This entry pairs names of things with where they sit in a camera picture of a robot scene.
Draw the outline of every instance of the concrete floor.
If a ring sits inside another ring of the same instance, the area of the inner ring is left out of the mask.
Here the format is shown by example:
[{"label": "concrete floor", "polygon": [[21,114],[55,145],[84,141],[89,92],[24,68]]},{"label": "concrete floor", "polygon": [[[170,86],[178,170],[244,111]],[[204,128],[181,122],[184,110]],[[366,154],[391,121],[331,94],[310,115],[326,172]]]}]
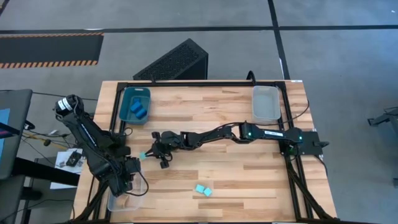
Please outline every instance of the concrete floor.
[{"label": "concrete floor", "polygon": [[[280,26],[398,24],[398,3],[375,0],[274,0]],[[266,0],[10,0],[0,30],[84,29],[212,25],[271,25]],[[304,81],[338,216],[359,222],[396,223],[398,140],[388,124],[368,126],[366,119],[398,106],[398,30],[281,32],[292,79]],[[0,89],[96,98],[103,80],[132,75],[192,38],[209,53],[209,79],[282,79],[273,31],[106,34],[95,67],[0,70]],[[57,98],[35,95],[28,120],[38,131],[67,131],[53,117]],[[85,102],[94,111],[95,102]],[[57,148],[32,142],[46,156]],[[40,157],[25,144],[19,156]],[[30,223],[65,221],[70,206],[41,208]]]}]

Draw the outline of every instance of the wooden table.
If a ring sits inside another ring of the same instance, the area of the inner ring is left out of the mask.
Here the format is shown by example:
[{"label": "wooden table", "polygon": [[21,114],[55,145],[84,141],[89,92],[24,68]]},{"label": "wooden table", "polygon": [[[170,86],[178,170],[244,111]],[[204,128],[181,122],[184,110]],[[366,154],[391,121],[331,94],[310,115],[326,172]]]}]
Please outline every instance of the wooden table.
[{"label": "wooden table", "polygon": [[[109,129],[117,83],[103,82],[99,94],[95,122],[104,130]],[[286,87],[294,117],[307,106],[304,85],[302,82],[286,81]],[[127,145],[136,157],[150,149],[154,141],[151,136],[153,131],[204,132],[229,122],[252,121],[252,87],[249,86],[152,87],[150,91],[149,121],[144,126],[127,125],[133,129]],[[282,97],[280,103],[286,121]],[[312,130],[310,110],[297,118],[294,124],[303,130]],[[309,191],[325,211],[335,217],[324,167],[313,156],[302,156],[302,160]],[[285,162],[276,141],[258,140],[241,145],[221,140],[204,144],[195,151],[175,152],[168,169],[162,170],[159,162],[154,158],[142,161],[150,190],[141,208],[133,212],[113,212],[111,222],[295,220]],[[91,178],[86,166],[76,193],[76,214],[80,214],[86,206]],[[205,197],[195,192],[196,184],[211,188],[212,196]],[[96,192],[97,185],[96,181],[92,194]],[[100,217],[104,215],[107,196],[104,196]],[[302,216],[306,217],[299,190],[298,198]]]}]

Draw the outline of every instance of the white label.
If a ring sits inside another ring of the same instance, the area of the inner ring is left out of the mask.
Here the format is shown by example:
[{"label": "white label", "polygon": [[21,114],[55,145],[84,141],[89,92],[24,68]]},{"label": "white label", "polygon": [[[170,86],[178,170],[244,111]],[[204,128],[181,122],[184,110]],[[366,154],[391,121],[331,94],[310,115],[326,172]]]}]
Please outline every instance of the white label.
[{"label": "white label", "polygon": [[65,110],[66,109],[66,107],[62,103],[62,100],[58,100],[58,105],[61,108],[61,110]]},{"label": "white label", "polygon": [[66,98],[62,99],[63,104],[68,108],[68,110],[72,110],[72,107],[69,105]]},{"label": "white label", "polygon": [[284,136],[282,133],[276,133],[276,132],[273,132],[273,131],[264,131],[264,133],[270,134],[270,135],[275,135],[275,136],[280,136],[280,137]]}]

